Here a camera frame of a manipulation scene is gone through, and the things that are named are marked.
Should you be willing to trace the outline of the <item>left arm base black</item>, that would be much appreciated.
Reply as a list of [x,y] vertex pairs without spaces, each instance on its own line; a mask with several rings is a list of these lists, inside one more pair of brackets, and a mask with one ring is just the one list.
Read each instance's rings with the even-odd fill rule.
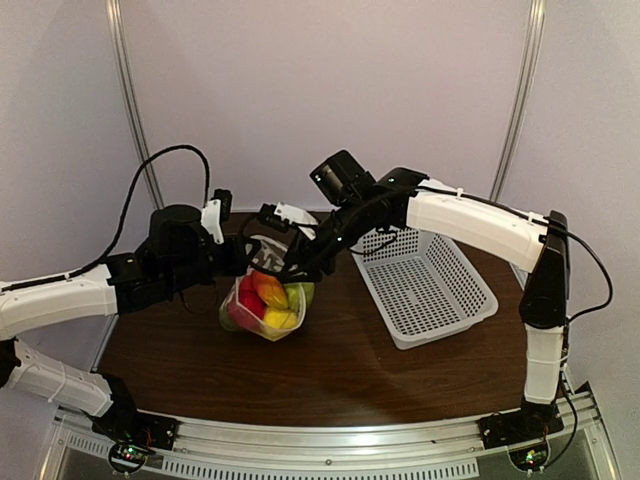
[[105,374],[112,404],[102,415],[89,415],[92,430],[113,441],[138,447],[171,451],[178,421],[175,418],[140,411],[125,382]]

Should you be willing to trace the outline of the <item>orange red fake mango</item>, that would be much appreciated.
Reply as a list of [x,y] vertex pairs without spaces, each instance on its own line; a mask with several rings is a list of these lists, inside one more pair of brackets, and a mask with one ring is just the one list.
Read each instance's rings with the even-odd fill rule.
[[288,309],[287,296],[283,285],[274,277],[259,271],[250,274],[253,286],[268,307]]

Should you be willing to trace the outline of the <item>clear polka dot zip bag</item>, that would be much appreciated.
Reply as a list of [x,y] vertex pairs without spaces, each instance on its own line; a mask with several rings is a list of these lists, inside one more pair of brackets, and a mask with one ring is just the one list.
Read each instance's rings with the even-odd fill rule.
[[232,284],[219,307],[219,323],[227,331],[250,332],[275,342],[302,325],[313,302],[315,284],[283,284],[259,272],[258,268],[280,270],[286,246],[265,235],[252,238],[261,246],[253,258],[255,266]]

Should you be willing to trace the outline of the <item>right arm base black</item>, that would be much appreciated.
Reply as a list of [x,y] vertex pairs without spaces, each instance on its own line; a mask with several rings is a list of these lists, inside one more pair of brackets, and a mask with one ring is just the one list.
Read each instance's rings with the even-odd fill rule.
[[511,412],[495,412],[477,421],[485,449],[544,439],[561,432],[564,423],[555,404],[524,402]]

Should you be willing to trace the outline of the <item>red fake apple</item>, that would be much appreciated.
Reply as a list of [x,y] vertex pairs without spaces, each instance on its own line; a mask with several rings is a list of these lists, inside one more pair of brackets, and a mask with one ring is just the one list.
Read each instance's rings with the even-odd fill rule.
[[250,276],[244,276],[238,287],[238,302],[258,319],[264,318],[266,304],[255,290]]

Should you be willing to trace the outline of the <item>yellow fake pear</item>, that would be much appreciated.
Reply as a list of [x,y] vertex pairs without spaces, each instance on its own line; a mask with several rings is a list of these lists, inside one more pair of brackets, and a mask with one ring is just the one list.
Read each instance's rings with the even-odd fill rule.
[[299,319],[294,311],[267,307],[263,317],[265,329],[269,332],[294,330],[299,325]]

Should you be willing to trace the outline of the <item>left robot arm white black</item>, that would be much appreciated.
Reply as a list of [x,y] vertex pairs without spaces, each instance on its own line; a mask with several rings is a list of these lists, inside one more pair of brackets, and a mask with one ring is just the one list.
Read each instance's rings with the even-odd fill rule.
[[123,316],[170,301],[196,285],[244,274],[260,243],[226,235],[218,200],[203,209],[171,205],[152,213],[148,237],[132,253],[96,265],[1,286],[1,385],[93,418],[136,411],[117,378],[81,371],[36,352],[18,335],[77,318]]

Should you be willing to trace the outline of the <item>green fake pear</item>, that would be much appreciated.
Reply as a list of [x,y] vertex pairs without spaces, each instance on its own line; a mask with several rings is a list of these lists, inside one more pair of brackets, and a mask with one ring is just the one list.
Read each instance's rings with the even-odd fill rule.
[[314,298],[315,284],[313,282],[298,282],[284,284],[288,308],[294,312],[300,309],[301,302],[309,306]]

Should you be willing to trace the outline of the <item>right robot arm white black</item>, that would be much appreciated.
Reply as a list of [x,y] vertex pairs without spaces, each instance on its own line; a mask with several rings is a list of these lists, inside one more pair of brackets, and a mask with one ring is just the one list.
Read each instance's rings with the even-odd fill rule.
[[375,179],[346,150],[310,177],[335,209],[319,221],[301,208],[276,205],[276,218],[300,230],[279,280],[318,281],[334,272],[338,253],[374,229],[392,227],[439,234],[515,265],[529,275],[519,304],[527,366],[521,406],[511,420],[534,436],[550,430],[569,324],[565,216],[499,206],[406,167]]

